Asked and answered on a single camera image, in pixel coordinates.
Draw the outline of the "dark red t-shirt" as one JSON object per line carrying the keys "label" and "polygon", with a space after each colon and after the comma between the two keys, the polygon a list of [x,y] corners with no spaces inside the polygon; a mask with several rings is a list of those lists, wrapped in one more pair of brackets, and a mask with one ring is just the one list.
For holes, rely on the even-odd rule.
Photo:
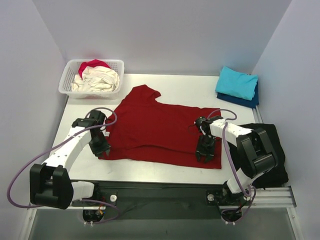
{"label": "dark red t-shirt", "polygon": [[194,121],[209,114],[219,116],[218,108],[199,108],[157,101],[161,93],[147,85],[134,87],[115,108],[108,122],[108,154],[101,160],[146,161],[183,167],[221,169],[222,144],[217,141],[213,159],[198,161],[199,132]]}

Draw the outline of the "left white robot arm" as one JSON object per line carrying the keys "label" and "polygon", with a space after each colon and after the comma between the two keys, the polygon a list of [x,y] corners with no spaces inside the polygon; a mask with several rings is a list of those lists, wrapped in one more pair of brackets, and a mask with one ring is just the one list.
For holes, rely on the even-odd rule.
{"label": "left white robot arm", "polygon": [[111,146],[101,130],[106,115],[91,110],[85,118],[77,118],[71,125],[65,143],[42,164],[34,164],[29,171],[30,202],[34,205],[65,210],[72,202],[83,199],[95,206],[101,193],[88,181],[72,181],[69,171],[85,146],[93,155],[103,157]]}

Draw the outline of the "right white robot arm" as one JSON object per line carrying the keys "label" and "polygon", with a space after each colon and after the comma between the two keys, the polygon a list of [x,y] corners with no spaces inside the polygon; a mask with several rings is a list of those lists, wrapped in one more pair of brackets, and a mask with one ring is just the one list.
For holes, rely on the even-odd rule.
{"label": "right white robot arm", "polygon": [[233,174],[224,183],[222,200],[233,204],[243,193],[250,197],[251,184],[263,174],[277,167],[279,160],[268,136],[262,129],[244,128],[227,122],[221,116],[199,117],[194,122],[200,136],[195,156],[198,162],[214,159],[216,142],[220,138]]}

